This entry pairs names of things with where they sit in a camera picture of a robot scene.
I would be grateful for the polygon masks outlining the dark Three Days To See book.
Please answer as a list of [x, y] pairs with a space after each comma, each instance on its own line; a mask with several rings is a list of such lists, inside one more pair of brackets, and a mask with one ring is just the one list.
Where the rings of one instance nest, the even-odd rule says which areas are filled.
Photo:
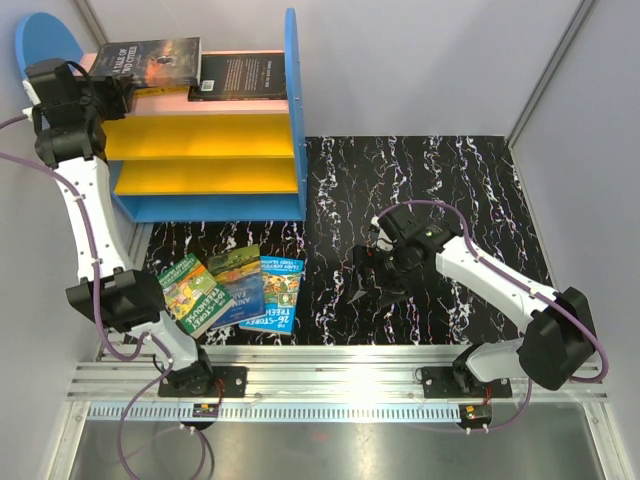
[[286, 100], [284, 54], [204, 54], [201, 78], [190, 102]]

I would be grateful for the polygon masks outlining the green 104-Storey Treehouse book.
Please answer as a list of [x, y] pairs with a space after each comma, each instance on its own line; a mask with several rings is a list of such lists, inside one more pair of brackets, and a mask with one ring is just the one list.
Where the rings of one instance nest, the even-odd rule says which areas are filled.
[[195, 339], [235, 305], [229, 292], [193, 253], [166, 269], [158, 280], [170, 314]]

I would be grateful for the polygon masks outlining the blue 26-Storey Treehouse book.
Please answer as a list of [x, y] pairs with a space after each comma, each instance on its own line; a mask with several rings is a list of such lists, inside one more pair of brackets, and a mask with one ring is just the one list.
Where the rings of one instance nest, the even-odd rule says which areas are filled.
[[266, 313], [238, 324], [241, 330], [290, 336], [293, 332], [304, 261], [262, 256]]

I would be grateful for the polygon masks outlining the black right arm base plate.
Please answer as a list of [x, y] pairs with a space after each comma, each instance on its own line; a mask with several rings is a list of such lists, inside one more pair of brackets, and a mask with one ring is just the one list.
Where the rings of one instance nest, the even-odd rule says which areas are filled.
[[426, 399], [507, 399], [513, 395], [509, 380], [481, 382], [453, 366], [419, 367], [416, 378]]

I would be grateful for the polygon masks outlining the blue Animal Farm book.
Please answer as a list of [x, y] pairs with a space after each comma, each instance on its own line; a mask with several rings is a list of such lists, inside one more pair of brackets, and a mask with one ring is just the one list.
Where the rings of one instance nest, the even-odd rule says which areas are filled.
[[214, 322], [213, 329], [254, 320], [266, 313], [258, 245], [211, 256], [207, 269], [234, 301], [234, 305]]

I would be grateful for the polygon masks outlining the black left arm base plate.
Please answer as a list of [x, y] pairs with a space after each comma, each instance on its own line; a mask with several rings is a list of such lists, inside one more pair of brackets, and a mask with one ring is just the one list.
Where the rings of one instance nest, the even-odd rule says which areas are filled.
[[158, 387], [158, 395], [166, 398], [207, 398], [217, 397], [218, 389], [221, 389], [224, 398], [242, 399], [245, 397], [248, 373], [247, 367], [214, 365], [214, 379], [207, 380], [202, 387], [179, 389], [171, 383], [162, 382]]

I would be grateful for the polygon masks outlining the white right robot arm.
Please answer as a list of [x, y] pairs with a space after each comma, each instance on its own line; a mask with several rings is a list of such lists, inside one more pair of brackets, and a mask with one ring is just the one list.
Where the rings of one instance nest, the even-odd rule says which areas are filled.
[[465, 219], [456, 224], [420, 219], [412, 201], [384, 210], [370, 221], [375, 240], [352, 249], [349, 300], [372, 296], [381, 307], [425, 289], [438, 274], [472, 291], [501, 312], [521, 337], [466, 348], [444, 373], [465, 397], [499, 380], [526, 378], [557, 391], [577, 380], [577, 371], [603, 353], [586, 296], [534, 281], [484, 252], [470, 237]]

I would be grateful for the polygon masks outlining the dark Tale Of Two Cities book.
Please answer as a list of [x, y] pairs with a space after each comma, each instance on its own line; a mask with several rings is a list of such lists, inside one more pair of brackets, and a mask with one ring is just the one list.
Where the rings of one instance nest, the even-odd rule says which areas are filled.
[[201, 55], [200, 37], [105, 43], [89, 75], [131, 76], [138, 88], [197, 86]]

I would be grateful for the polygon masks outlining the blue treehouse paperback book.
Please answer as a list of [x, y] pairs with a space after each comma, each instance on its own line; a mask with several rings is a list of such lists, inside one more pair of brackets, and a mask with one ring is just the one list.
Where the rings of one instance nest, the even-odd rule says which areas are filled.
[[134, 96], [148, 97], [148, 96], [162, 96], [171, 94], [187, 94], [190, 90], [189, 86], [165, 86], [165, 87], [145, 87], [136, 89]]

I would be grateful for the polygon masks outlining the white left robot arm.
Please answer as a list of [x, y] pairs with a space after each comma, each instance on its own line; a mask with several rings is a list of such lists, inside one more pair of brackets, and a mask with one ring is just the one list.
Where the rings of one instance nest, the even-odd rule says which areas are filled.
[[134, 267], [121, 241], [111, 200], [105, 121], [132, 108], [131, 76], [92, 78], [78, 63], [52, 58], [26, 67], [39, 167], [63, 196], [77, 249], [78, 283], [69, 304], [101, 335], [112, 329], [164, 356], [167, 386], [203, 397], [216, 375], [204, 350], [166, 311], [159, 281]]

